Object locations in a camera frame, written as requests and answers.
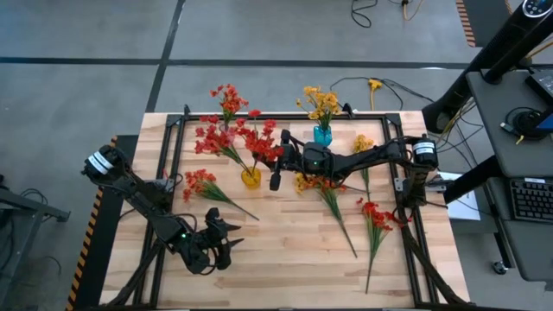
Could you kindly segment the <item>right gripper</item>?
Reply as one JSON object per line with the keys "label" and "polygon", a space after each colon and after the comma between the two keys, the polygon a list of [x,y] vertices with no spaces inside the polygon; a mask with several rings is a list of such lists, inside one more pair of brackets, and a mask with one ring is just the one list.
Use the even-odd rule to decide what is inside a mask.
{"label": "right gripper", "polygon": [[299,172],[305,175],[331,175],[334,170],[332,152],[318,143],[305,143],[302,151],[290,142],[290,131],[281,131],[283,154],[278,157],[276,170],[270,177],[270,190],[278,191],[281,184],[281,170]]}

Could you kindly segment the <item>red artificial flower stem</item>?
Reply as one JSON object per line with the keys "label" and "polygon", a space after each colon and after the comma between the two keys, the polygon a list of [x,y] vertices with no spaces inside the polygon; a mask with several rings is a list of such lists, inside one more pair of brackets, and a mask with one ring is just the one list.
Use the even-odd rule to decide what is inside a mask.
{"label": "red artificial flower stem", "polygon": [[[224,123],[219,120],[216,115],[200,116],[201,127],[195,129],[197,140],[195,142],[194,151],[196,154],[212,154],[216,156],[225,156],[236,162],[243,170],[247,169],[245,162],[242,160],[238,151],[233,145],[230,148],[225,148],[219,145],[219,127]],[[237,138],[236,126],[231,126],[235,130],[235,139]]]}
{"label": "red artificial flower stem", "polygon": [[365,218],[365,226],[369,242],[368,267],[365,281],[365,292],[368,293],[374,259],[378,254],[380,245],[390,232],[392,232],[395,228],[401,229],[405,227],[411,221],[411,218],[407,218],[406,221],[402,221],[395,215],[395,213],[380,211],[379,204],[369,200],[364,200],[363,198],[357,200],[356,204],[359,206],[361,213]]}
{"label": "red artificial flower stem", "polygon": [[254,122],[252,127],[247,125],[246,117],[238,117],[235,121],[236,134],[243,138],[245,148],[251,152],[255,164],[262,162],[270,170],[273,170],[278,158],[283,155],[283,147],[278,146],[272,136],[277,127],[276,120],[264,120],[263,127],[259,129],[256,119],[260,115],[260,110],[249,111],[248,116]]}

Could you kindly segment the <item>yellow artificial flower stem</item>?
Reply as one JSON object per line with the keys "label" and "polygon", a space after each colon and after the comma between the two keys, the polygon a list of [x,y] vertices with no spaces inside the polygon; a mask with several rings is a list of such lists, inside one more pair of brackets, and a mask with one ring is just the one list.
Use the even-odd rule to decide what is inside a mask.
{"label": "yellow artificial flower stem", "polygon": [[304,99],[297,99],[296,106],[308,113],[308,118],[322,128],[330,126],[334,116],[341,114],[336,92],[324,92],[319,86],[305,86]]}
{"label": "yellow artificial flower stem", "polygon": [[[373,145],[373,140],[370,138],[367,138],[363,134],[359,134],[356,136],[356,138],[353,141],[353,152],[359,153],[363,151],[367,151],[370,149]],[[360,175],[363,179],[364,188],[365,188],[365,194],[368,200],[371,200],[370,198],[370,178],[369,178],[369,169],[363,168],[360,171]]]}
{"label": "yellow artificial flower stem", "polygon": [[299,194],[308,189],[316,189],[322,193],[329,194],[343,193],[346,190],[353,190],[356,192],[361,192],[363,194],[366,193],[365,189],[339,184],[322,176],[304,175],[302,173],[296,174],[294,185],[296,192]]}

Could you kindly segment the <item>orange artificial flower stem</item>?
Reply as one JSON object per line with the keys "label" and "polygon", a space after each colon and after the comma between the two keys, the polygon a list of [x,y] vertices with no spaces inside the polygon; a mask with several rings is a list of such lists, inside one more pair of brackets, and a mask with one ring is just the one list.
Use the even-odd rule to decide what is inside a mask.
{"label": "orange artificial flower stem", "polygon": [[236,207],[239,211],[258,220],[258,217],[246,211],[232,199],[230,199],[224,191],[217,185],[217,178],[214,174],[207,172],[204,168],[195,171],[187,171],[184,174],[186,186],[182,191],[182,197],[185,202],[189,202],[192,195],[199,196],[207,200],[223,202]]}
{"label": "orange artificial flower stem", "polygon": [[217,86],[210,90],[212,98],[217,98],[223,112],[224,129],[229,128],[229,124],[235,114],[242,108],[249,106],[249,101],[239,95],[237,88],[232,84]]}
{"label": "orange artificial flower stem", "polygon": [[344,234],[353,255],[355,257],[358,257],[357,251],[355,250],[352,240],[349,237],[349,234],[344,224],[344,220],[342,218],[342,214],[340,212],[338,197],[336,193],[337,186],[331,180],[326,179],[324,177],[313,177],[311,183],[312,183],[312,186],[317,190],[317,193],[321,196],[322,200],[325,202],[327,207],[329,208],[336,222],[338,223],[338,226],[341,229],[342,233]]}

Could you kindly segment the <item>yellow glass vase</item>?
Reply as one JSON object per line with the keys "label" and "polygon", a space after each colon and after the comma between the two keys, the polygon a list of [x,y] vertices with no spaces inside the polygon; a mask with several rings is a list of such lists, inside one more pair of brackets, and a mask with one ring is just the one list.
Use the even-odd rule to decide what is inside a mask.
{"label": "yellow glass vase", "polygon": [[241,173],[241,180],[249,189],[256,189],[261,184],[261,171],[258,168],[248,167]]}

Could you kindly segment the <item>blue glass vase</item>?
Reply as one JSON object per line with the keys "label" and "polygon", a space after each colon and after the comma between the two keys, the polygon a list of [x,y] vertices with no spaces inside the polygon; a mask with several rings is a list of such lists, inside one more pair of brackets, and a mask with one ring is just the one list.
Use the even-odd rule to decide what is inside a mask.
{"label": "blue glass vase", "polygon": [[322,128],[320,125],[317,125],[313,129],[314,132],[314,142],[318,143],[324,147],[328,147],[332,141],[332,129],[330,126],[327,128]]}

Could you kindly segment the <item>pink glass vase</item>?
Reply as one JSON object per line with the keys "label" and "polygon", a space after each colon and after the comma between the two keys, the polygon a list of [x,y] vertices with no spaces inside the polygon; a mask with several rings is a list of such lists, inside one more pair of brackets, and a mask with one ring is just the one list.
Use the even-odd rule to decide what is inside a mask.
{"label": "pink glass vase", "polygon": [[235,130],[226,124],[219,127],[219,145],[225,148],[230,148],[235,139]]}

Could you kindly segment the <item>hazard striped black base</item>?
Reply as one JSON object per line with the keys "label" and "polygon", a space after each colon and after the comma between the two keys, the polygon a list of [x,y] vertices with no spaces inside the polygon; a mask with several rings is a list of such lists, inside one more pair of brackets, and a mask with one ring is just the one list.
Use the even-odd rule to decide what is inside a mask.
{"label": "hazard striped black base", "polygon": [[64,311],[99,305],[122,206],[113,191],[97,188]]}

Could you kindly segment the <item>white paper sheet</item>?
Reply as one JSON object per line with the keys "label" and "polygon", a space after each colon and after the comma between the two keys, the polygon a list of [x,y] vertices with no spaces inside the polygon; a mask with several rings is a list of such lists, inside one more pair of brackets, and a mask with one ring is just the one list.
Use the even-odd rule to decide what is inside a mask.
{"label": "white paper sheet", "polygon": [[[455,181],[461,174],[438,171],[439,179],[444,181]],[[455,220],[475,220],[480,221],[480,211],[478,208],[475,191],[463,194],[460,198],[447,204],[448,216]]]}

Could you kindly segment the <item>grey desk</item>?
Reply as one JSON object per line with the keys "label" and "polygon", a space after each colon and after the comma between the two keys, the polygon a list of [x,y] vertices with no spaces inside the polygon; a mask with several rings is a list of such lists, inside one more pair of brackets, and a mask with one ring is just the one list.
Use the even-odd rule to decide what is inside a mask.
{"label": "grey desk", "polygon": [[499,83],[491,84],[481,73],[469,73],[467,82],[500,168],[499,176],[490,178],[486,185],[505,226],[516,267],[526,281],[553,282],[553,224],[514,219],[507,188],[510,179],[525,177],[553,182],[553,137],[518,143],[513,134],[500,128],[517,108],[547,109],[525,84],[529,75],[526,71],[509,72]]}

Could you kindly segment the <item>black tower fan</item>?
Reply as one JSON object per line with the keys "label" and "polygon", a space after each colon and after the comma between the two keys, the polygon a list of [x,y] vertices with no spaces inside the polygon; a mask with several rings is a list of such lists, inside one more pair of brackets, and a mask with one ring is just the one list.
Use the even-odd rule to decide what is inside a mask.
{"label": "black tower fan", "polygon": [[426,129],[443,133],[447,124],[471,98],[467,75],[480,73],[483,69],[489,71],[537,25],[547,20],[553,20],[553,0],[524,0],[449,89],[438,100],[423,108]]}

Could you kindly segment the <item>hazard striped floor mat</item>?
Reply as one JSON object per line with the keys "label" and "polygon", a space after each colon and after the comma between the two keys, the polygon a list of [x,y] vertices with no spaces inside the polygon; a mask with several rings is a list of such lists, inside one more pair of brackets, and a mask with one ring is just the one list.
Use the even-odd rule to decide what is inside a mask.
{"label": "hazard striped floor mat", "polygon": [[467,45],[483,48],[512,14],[509,0],[455,0]]}

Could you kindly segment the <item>black round device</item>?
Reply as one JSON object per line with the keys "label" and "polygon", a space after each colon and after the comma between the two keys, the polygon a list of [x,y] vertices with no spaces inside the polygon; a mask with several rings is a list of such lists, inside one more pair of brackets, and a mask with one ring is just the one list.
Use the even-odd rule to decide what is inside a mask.
{"label": "black round device", "polygon": [[513,119],[513,127],[521,136],[529,140],[541,140],[547,133],[539,130],[537,125],[541,113],[539,111],[523,111],[518,113]]}

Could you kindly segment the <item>black keyboard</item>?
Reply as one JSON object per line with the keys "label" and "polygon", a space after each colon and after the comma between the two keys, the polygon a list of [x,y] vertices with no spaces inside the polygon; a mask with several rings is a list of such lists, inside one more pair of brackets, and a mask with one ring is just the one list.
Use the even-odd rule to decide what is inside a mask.
{"label": "black keyboard", "polygon": [[546,180],[541,184],[510,179],[507,188],[513,218],[553,224],[553,182]]}

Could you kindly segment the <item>black laptop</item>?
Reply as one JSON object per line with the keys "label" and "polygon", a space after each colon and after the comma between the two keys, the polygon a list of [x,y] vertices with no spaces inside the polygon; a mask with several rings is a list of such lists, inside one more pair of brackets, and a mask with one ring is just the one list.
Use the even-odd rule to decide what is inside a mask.
{"label": "black laptop", "polygon": [[553,70],[531,73],[524,82],[548,105],[553,105]]}

